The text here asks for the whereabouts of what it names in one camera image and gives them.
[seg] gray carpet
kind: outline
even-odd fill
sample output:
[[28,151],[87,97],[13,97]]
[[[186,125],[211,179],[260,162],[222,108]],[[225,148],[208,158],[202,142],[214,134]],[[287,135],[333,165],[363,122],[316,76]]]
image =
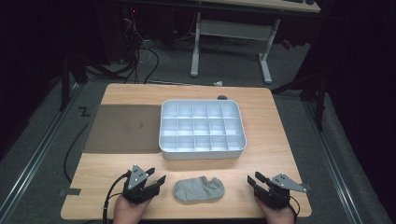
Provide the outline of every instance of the gray carpet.
[[[191,46],[172,48],[158,43],[153,50],[159,55],[160,63],[150,81],[154,83],[175,82],[194,85],[213,85],[222,81],[224,86],[276,88],[293,80],[309,46],[291,50],[274,45],[268,57],[268,64],[274,83],[263,83],[260,65],[256,54],[232,52],[233,44],[223,44],[216,50],[201,51],[200,74],[190,77]],[[156,63],[155,56],[145,49],[141,50],[138,66],[139,81],[144,80]],[[111,66],[117,69],[120,65]],[[68,189],[69,183],[64,176],[63,164],[67,150],[81,129],[91,117],[81,116],[81,107],[87,107],[87,113],[100,104],[108,83],[116,82],[106,77],[90,76],[90,80],[70,106],[58,132],[49,144],[49,150],[40,163],[34,178],[23,193],[8,223],[84,223],[87,220],[62,220],[60,212],[64,196],[60,194]],[[129,83],[134,83],[133,76]],[[304,182],[312,186],[308,192],[313,213],[310,217],[299,218],[298,223],[349,223],[346,210],[341,203],[334,186],[329,167],[322,152],[317,130],[300,102],[297,91],[287,91],[276,95],[276,106],[282,119],[291,150]],[[55,119],[60,106],[61,85],[57,84],[46,100],[30,119],[29,125],[7,156],[0,163],[0,202],[4,202],[17,182],[24,167],[34,155],[46,130]],[[382,205],[378,202],[359,163],[353,154],[331,101],[326,99],[323,127],[327,143],[332,150],[341,173],[354,202],[361,211],[363,223],[391,223]],[[74,144],[67,161],[67,172],[73,176],[82,151],[83,137]],[[224,220],[163,220],[142,221],[142,223],[223,223]],[[263,223],[263,220],[227,220],[227,223]]]

